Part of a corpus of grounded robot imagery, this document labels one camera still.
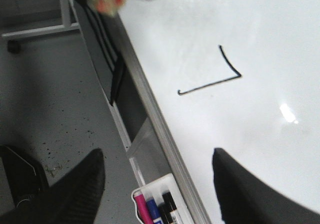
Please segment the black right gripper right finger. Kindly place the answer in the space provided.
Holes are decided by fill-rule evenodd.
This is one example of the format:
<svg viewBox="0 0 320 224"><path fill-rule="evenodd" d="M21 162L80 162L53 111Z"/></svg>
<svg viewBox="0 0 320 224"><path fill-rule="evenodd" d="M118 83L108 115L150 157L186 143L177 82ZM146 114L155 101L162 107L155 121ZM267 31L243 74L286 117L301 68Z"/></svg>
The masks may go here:
<svg viewBox="0 0 320 224"><path fill-rule="evenodd" d="M318 224L319 214L266 185L222 148L212 156L213 184L226 224Z"/></svg>

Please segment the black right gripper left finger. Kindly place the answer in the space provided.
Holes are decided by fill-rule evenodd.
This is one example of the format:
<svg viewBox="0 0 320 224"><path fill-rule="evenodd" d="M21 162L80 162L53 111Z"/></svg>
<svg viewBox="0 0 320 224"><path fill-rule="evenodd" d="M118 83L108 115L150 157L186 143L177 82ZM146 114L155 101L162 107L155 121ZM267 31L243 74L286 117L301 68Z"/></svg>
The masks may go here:
<svg viewBox="0 0 320 224"><path fill-rule="evenodd" d="M79 164L29 204L1 216L2 224L92 224L105 188L101 149Z"/></svg>

